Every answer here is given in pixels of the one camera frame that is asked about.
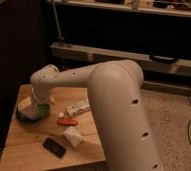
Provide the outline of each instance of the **red pepper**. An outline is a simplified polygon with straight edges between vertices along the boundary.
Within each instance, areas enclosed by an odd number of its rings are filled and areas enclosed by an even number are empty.
[[[59,118],[57,120],[57,125],[75,126],[78,125],[78,121],[69,118]]]

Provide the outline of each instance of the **wooden tabletop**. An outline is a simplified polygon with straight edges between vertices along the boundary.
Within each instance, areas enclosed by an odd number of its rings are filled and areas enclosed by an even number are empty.
[[[30,85],[20,87],[17,104],[30,95],[30,90]],[[0,161],[0,171],[49,170],[105,160],[91,112],[74,118],[79,122],[76,129],[84,137],[84,141],[77,148],[72,148],[62,136],[67,127],[56,124],[58,113],[64,112],[67,106],[87,97],[86,89],[54,88],[52,95],[56,104],[51,106],[48,116],[36,123],[19,122],[14,110]],[[52,137],[66,147],[67,152],[62,159],[43,148],[42,143],[47,137]]]

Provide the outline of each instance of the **smartphone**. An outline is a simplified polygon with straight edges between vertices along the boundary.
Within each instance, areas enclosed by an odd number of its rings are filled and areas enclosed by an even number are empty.
[[[66,148],[54,141],[52,138],[46,138],[43,143],[43,147],[59,158],[62,158],[66,153]]]

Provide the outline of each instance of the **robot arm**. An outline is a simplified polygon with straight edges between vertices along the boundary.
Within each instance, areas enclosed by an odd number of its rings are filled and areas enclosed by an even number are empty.
[[[48,65],[31,76],[33,104],[48,104],[53,87],[87,87],[88,98],[110,171],[162,171],[140,87],[141,68],[112,61],[59,72]]]

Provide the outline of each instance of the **wall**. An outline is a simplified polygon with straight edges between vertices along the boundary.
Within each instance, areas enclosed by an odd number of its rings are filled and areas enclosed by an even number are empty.
[[[4,145],[18,88],[48,63],[40,1],[0,5],[0,145]]]

